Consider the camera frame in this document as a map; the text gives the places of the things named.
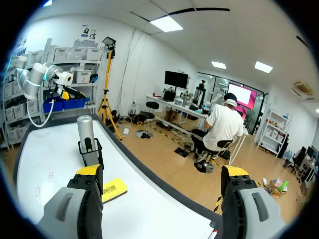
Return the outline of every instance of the white t-shirt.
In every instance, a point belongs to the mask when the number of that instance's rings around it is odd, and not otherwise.
[[[243,135],[243,119],[237,111],[233,111],[227,106],[215,105],[206,121],[212,128],[204,136],[203,142],[205,147],[212,151],[221,150],[217,146],[218,141],[232,140],[235,135]]]

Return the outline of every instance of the stool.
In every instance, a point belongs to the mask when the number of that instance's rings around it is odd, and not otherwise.
[[[146,102],[146,106],[148,108],[150,108],[150,110],[151,109],[157,110],[160,107],[158,103],[152,102],[152,101]],[[145,122],[145,129],[141,129],[141,130],[136,131],[136,133],[135,133],[136,136],[139,138],[152,138],[153,133],[151,131],[146,130],[147,120],[154,119],[155,115],[151,112],[141,112],[140,115],[145,117],[145,121],[144,121]]]
[[[217,146],[222,148],[220,151],[212,151],[209,149],[205,150],[204,152],[207,152],[206,159],[205,159],[205,157],[203,157],[199,161],[195,161],[194,162],[195,168],[203,174],[210,174],[210,173],[214,172],[214,166],[212,165],[211,162],[209,162],[211,155],[212,154],[216,155],[216,153],[217,153],[217,156],[218,156],[220,154],[220,152],[223,152],[224,150],[227,149],[227,147],[230,145],[231,142],[232,142],[232,140],[218,141]]]

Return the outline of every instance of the ceiling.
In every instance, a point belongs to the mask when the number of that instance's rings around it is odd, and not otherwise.
[[[229,11],[194,10],[203,7]],[[184,28],[181,31],[162,32],[143,19],[187,8],[192,11],[171,15]],[[227,74],[261,87],[275,83],[286,90],[296,81],[306,82],[319,102],[317,68],[308,48],[296,38],[303,36],[269,0],[53,0],[32,20],[67,14],[100,16],[144,29],[201,71]],[[225,63],[226,69],[214,68],[211,61]],[[270,74],[256,70],[256,61],[274,68]]]
[[[316,118],[319,118],[319,113],[316,112],[316,109],[319,109],[319,103],[318,102],[307,102],[307,103],[301,103],[304,105],[311,114],[313,114]]]

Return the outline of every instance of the wooden floor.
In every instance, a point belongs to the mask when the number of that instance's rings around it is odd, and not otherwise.
[[[196,121],[190,121],[183,126],[193,127],[197,125]],[[158,128],[162,132],[173,137],[174,135],[165,129],[156,126],[155,122],[149,123],[151,126]],[[127,124],[121,124],[120,130],[123,130]],[[156,130],[148,127],[152,131],[154,137],[151,139],[140,139],[135,136],[135,132],[139,129],[144,129],[144,126],[130,125],[129,137],[124,137],[122,143],[149,169],[151,169],[162,180],[170,184],[172,187],[196,201],[197,203],[214,210],[217,198],[220,193],[221,168],[214,165],[215,170],[212,174],[204,175],[199,173],[194,168],[194,155],[191,153],[184,158],[174,152],[178,147],[178,143],[172,141],[168,137],[162,135]],[[182,143],[191,142],[191,139],[185,135],[178,135]],[[2,150],[5,156],[5,163],[9,173],[13,175],[15,157],[18,151],[18,146],[11,149],[9,152]],[[227,164],[227,161],[218,157],[216,162]],[[288,191],[286,195],[276,201],[281,207],[281,215],[286,223],[289,223],[297,215],[298,203],[296,199],[302,198],[299,182],[295,175],[289,170],[282,167],[284,162],[276,158],[272,154],[257,149],[253,142],[253,136],[246,137],[241,150],[239,151],[233,166],[245,169],[250,177],[262,183],[262,179],[267,181],[279,177],[283,180],[288,180]],[[222,214],[221,206],[217,213]]]

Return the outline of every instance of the air conditioner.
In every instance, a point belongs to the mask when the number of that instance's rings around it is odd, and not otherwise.
[[[290,88],[290,91],[294,93],[294,95],[300,100],[313,101],[315,99],[314,92],[304,82],[295,82],[293,86]]]

